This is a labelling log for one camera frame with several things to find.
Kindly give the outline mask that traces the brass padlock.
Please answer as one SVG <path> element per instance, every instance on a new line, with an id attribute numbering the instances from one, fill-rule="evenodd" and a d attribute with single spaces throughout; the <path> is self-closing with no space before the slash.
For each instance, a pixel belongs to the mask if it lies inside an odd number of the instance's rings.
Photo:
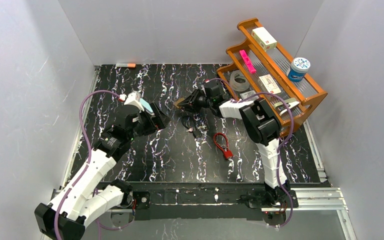
<path id="1" fill-rule="evenodd" d="M 173 105 L 177 109 L 184 110 L 185 106 L 188 105 L 188 101 L 184 97 L 181 97 L 177 101 L 175 101 Z"/>

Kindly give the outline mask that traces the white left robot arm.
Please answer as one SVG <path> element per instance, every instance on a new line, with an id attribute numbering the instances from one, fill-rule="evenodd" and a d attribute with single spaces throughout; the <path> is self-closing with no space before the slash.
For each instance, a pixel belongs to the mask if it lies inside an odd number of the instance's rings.
<path id="1" fill-rule="evenodd" d="M 135 137 L 151 135 L 166 128 L 169 122 L 170 118 L 154 102 L 148 107 L 124 104 L 73 179 L 49 203 L 40 203 L 34 210 L 40 232 L 52 240 L 80 240 L 91 223 L 125 202 L 132 186 L 124 180 L 114 180 L 102 192 L 92 194 L 129 151 Z"/>

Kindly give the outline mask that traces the black cable padlock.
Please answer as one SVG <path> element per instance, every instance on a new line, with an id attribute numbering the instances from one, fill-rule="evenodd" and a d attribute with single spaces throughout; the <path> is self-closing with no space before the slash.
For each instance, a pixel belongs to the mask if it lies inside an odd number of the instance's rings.
<path id="1" fill-rule="evenodd" d="M 193 132 L 190 132 L 195 139 L 201 138 L 202 134 L 198 128 L 196 120 L 190 115 L 183 115 L 180 117 L 182 125 L 187 129 L 192 128 Z"/>

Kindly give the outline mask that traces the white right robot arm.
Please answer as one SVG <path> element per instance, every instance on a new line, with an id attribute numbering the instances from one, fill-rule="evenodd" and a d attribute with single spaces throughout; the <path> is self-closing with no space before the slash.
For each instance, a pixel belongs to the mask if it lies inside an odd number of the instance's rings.
<path id="1" fill-rule="evenodd" d="M 220 81 L 211 79 L 189 96 L 179 98 L 174 105 L 190 113 L 206 108 L 219 118 L 243 121 L 249 138 L 256 144 L 261 156 L 265 186 L 262 203 L 293 203 L 290 183 L 280 156 L 282 124 L 263 97 L 255 93 L 250 98 L 235 100 L 228 96 Z"/>

